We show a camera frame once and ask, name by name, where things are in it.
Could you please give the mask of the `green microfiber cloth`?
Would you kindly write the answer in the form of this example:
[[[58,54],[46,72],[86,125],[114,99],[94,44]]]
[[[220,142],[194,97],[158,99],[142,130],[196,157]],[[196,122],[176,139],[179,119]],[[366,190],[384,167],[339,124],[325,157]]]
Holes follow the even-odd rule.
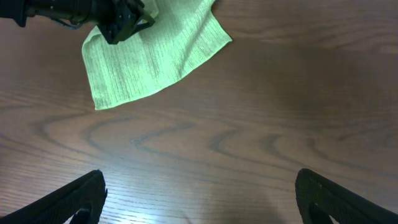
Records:
[[[215,0],[145,0],[155,24],[109,45],[95,27],[82,45],[96,110],[151,96],[205,63],[231,37],[211,12]]]

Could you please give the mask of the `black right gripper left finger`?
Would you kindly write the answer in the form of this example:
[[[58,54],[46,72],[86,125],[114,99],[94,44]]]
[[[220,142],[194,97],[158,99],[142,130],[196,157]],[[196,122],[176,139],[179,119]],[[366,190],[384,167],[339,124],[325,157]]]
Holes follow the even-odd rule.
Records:
[[[108,194],[103,173],[93,170],[1,218],[1,224],[97,224]]]

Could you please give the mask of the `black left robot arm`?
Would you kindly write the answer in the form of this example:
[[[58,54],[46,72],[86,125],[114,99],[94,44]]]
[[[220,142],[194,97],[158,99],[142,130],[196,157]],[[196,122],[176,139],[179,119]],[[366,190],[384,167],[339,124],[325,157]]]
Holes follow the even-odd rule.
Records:
[[[1,17],[25,27],[28,17],[44,16],[78,29],[96,24],[110,45],[125,41],[154,25],[141,0],[1,0]]]

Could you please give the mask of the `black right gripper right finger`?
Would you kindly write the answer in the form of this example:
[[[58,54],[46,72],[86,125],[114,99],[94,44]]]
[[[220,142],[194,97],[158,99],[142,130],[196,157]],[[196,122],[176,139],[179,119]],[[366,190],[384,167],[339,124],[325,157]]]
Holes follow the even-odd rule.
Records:
[[[397,214],[360,197],[310,169],[295,180],[297,206],[304,224],[395,224]]]

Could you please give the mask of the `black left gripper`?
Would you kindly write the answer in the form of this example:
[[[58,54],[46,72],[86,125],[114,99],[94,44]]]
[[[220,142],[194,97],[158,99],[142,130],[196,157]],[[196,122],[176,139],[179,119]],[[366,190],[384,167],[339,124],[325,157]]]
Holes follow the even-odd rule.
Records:
[[[107,43],[116,45],[154,25],[144,7],[141,0],[92,0],[90,19]]]

